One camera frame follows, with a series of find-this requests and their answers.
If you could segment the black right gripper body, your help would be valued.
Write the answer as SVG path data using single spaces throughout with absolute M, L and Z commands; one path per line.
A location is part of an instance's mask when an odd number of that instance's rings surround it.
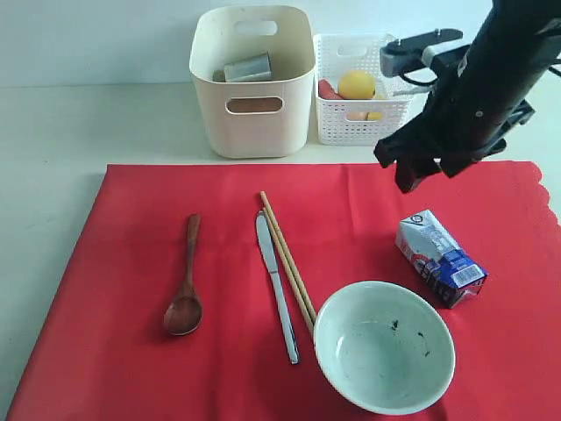
M 536 83 L 531 65 L 456 65 L 435 69 L 420 114 L 378 141 L 373 153 L 385 168 L 401 157 L 433 158 L 472 151 L 481 160 L 506 148 L 514 125 L 525 123 L 533 109 L 525 96 Z

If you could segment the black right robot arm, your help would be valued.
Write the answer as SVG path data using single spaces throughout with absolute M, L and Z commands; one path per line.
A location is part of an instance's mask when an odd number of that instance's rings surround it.
M 427 68 L 431 82 L 423 110 L 381 139 L 374 155 L 384 168 L 395 164 L 395 182 L 408 193 L 426 177 L 458 175 L 507 146 L 506 134 L 534 110 L 525 97 L 560 62 L 558 1 L 495 1 L 473 42 L 463 33 L 437 29 L 397 39 L 380 49 L 385 77 Z

